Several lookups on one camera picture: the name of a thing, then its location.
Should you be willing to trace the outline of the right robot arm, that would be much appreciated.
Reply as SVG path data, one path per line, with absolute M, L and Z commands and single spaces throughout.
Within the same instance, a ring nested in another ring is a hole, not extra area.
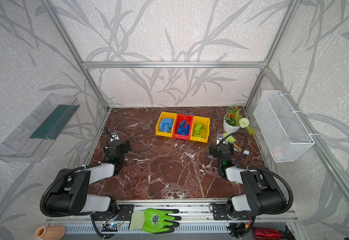
M 209 146 L 209 153 L 218 160 L 218 173 L 226 181 L 241 184 L 245 193 L 229 197 L 225 205 L 218 205 L 220 218 L 237 219 L 242 214 L 279 215 L 293 204 L 293 192 L 288 183 L 267 168 L 234 165 L 232 144 Z

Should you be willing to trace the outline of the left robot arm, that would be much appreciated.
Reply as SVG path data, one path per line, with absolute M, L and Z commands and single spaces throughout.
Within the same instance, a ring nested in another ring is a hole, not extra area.
M 129 141 L 114 140 L 105 147 L 105 159 L 92 166 L 62 169 L 40 200 L 41 212 L 51 218 L 119 212 L 113 197 L 90 195 L 91 184 L 117 175 L 124 165 L 124 155 L 131 150 Z

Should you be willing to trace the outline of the green lego brick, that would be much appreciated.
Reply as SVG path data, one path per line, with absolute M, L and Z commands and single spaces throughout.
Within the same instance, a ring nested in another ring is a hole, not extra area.
M 195 138 L 202 138 L 202 133 L 205 131 L 205 126 L 201 124 L 200 122 L 197 122 L 194 127 L 194 137 Z

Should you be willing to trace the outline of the light blue lego front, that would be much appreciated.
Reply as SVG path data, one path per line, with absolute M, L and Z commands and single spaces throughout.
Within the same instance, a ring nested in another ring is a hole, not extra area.
M 173 119 L 163 118 L 158 125 L 158 129 L 161 132 L 170 133 L 172 130 L 172 125 L 173 125 Z

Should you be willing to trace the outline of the dark blue lego brick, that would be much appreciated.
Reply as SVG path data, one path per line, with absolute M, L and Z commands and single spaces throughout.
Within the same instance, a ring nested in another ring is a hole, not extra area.
M 186 120 L 182 120 L 177 129 L 177 134 L 182 136 L 187 136 L 190 133 L 190 125 Z

